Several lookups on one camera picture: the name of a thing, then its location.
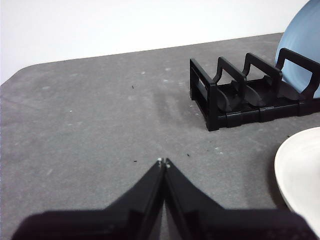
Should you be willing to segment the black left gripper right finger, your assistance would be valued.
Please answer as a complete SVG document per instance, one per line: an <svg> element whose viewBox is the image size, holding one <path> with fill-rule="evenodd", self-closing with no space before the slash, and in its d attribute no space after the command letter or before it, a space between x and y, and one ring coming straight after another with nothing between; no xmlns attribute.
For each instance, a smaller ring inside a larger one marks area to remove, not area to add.
<svg viewBox="0 0 320 240"><path fill-rule="evenodd" d="M315 240L298 214L283 209L226 209L192 184L166 158L164 192L175 240Z"/></svg>

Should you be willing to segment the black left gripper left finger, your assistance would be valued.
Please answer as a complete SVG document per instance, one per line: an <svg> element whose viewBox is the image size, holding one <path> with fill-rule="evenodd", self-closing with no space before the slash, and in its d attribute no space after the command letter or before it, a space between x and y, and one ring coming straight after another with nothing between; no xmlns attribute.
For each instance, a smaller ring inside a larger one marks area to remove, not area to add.
<svg viewBox="0 0 320 240"><path fill-rule="evenodd" d="M104 209L46 211L25 218L14 240L157 240L165 165L156 163Z"/></svg>

